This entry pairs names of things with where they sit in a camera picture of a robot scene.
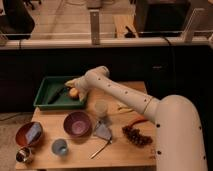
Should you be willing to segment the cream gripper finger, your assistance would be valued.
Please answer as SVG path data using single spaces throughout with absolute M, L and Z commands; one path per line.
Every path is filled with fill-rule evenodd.
M 78 78 L 74 78 L 72 80 L 68 80 L 68 81 L 65 82 L 65 86 L 73 88 L 73 87 L 75 87 L 77 85 L 78 81 L 79 81 Z
M 85 100 L 86 99 L 86 96 L 87 96 L 87 92 L 85 92 L 85 91 L 81 91 L 80 93 L 79 93 L 79 100 L 80 101 L 83 101 L 83 100 Z

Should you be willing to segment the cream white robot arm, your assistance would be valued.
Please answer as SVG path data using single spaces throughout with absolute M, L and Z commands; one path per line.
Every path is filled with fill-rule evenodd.
M 202 124 L 195 105 L 181 95 L 161 100 L 109 79 L 99 66 L 65 82 L 83 99 L 92 87 L 117 98 L 156 126 L 156 171 L 208 171 Z

